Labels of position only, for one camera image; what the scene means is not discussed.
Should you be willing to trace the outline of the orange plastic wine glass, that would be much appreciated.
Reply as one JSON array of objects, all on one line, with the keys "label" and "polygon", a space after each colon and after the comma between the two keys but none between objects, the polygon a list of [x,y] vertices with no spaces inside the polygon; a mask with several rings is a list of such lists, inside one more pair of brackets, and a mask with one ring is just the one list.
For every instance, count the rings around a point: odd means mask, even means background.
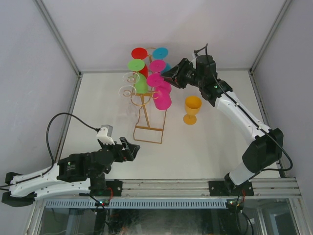
[{"label": "orange plastic wine glass", "polygon": [[197,122],[196,114],[200,111],[202,101],[198,96],[188,96],[185,99],[184,108],[186,111],[183,121],[187,125],[194,125]]}]

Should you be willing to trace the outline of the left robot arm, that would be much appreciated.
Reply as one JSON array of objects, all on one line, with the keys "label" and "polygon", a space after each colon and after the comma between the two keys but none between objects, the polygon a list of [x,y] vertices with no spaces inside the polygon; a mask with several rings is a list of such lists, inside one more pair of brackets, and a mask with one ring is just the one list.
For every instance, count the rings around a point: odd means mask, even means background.
[{"label": "left robot arm", "polygon": [[10,186],[2,194],[2,203],[25,207],[53,196],[108,196],[105,176],[111,171],[112,164],[134,161],[140,146],[129,143],[125,137],[120,138],[120,143],[98,142],[99,150],[71,154],[48,169],[28,175],[8,172],[5,182]]}]

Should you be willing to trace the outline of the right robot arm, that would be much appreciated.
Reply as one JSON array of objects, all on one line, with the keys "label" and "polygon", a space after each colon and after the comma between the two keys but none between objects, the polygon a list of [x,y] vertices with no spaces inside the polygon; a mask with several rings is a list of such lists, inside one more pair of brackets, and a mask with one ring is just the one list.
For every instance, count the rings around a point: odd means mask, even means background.
[{"label": "right robot arm", "polygon": [[270,165],[279,161],[283,151],[283,133],[271,129],[256,118],[237,98],[232,87],[218,78],[216,64],[210,55],[200,55],[189,61],[183,58],[176,66],[162,72],[164,80],[179,88],[197,87],[204,100],[224,113],[244,136],[248,148],[240,164],[224,177],[225,191],[236,195],[244,184]]}]

